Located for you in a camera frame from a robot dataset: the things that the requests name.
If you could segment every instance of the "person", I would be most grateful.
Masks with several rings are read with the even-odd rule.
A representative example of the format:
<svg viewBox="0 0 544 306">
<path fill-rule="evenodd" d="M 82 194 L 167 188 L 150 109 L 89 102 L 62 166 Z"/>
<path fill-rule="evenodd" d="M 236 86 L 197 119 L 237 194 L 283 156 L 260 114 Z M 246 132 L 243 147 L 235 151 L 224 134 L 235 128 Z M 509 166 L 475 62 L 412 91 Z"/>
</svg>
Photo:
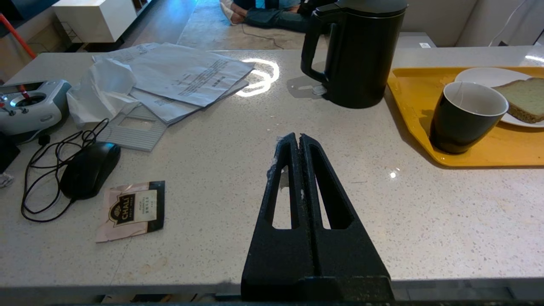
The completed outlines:
<svg viewBox="0 0 544 306">
<path fill-rule="evenodd" d="M 306 33 L 312 11 L 334 0 L 301 0 L 299 4 L 279 8 L 279 0 L 265 0 L 265 8 L 256 8 L 255 0 L 220 0 L 221 10 L 235 26 L 240 23 L 263 27 L 283 28 Z"/>
</svg>

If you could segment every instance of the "black mug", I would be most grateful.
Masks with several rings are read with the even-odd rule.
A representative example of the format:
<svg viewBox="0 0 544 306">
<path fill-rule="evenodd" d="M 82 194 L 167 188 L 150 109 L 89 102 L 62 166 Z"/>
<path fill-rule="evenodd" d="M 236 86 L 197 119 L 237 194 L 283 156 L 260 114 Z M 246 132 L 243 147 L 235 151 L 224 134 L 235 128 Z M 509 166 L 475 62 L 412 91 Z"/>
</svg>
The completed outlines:
<svg viewBox="0 0 544 306">
<path fill-rule="evenodd" d="M 429 139 L 442 151 L 466 152 L 507 111 L 508 101 L 492 88 L 467 82 L 449 83 L 436 105 Z"/>
</svg>

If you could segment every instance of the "black kettle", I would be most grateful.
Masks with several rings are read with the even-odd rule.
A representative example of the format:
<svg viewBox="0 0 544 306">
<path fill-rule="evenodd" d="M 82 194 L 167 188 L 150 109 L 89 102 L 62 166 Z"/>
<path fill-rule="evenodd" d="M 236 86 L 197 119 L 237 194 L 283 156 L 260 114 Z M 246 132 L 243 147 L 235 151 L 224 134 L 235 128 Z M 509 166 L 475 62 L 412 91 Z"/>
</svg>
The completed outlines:
<svg viewBox="0 0 544 306">
<path fill-rule="evenodd" d="M 302 71 L 340 106 L 365 108 L 384 96 L 406 0 L 338 0 L 316 8 L 302 47 Z M 331 28 L 325 71 L 312 69 L 317 41 Z"/>
</svg>

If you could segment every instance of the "white speckled countertop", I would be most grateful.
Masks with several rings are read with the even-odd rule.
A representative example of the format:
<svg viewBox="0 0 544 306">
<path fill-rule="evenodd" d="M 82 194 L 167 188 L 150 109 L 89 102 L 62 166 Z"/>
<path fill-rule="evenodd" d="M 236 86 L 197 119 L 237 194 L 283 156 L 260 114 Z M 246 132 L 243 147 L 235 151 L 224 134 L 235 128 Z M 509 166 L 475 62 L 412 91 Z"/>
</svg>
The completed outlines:
<svg viewBox="0 0 544 306">
<path fill-rule="evenodd" d="M 151 153 L 123 149 L 104 184 L 165 180 L 161 231 L 95 243 L 101 196 L 78 201 L 54 222 L 26 221 L 23 172 L 38 144 L 21 146 L 8 169 L 16 182 L 0 189 L 0 292 L 237 288 L 276 138 L 290 132 L 321 142 L 393 281 L 544 276 L 544 169 L 437 167 L 394 102 L 346 109 L 304 90 L 316 83 L 300 71 L 300 51 L 221 54 L 275 62 L 280 78 L 266 93 L 231 96 L 175 124 Z M 11 82 L 75 84 L 91 55 L 41 54 Z M 324 56 L 318 51 L 316 60 Z M 414 48 L 397 50 L 394 66 L 544 65 L 538 58 L 542 47 Z M 70 120 L 53 140 L 73 131 Z M 31 203 L 54 194 L 53 186 L 46 183 Z M 276 218 L 288 222 L 287 213 Z"/>
</svg>

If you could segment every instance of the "white cabinet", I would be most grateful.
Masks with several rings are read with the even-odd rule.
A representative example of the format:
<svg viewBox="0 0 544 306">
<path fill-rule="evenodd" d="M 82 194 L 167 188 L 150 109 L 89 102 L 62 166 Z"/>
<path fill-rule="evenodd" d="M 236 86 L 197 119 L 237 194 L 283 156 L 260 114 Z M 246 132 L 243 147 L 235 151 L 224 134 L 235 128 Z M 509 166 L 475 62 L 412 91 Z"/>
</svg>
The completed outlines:
<svg viewBox="0 0 544 306">
<path fill-rule="evenodd" d="M 132 0 L 60 0 L 53 8 L 72 42 L 115 42 L 136 19 Z"/>
</svg>

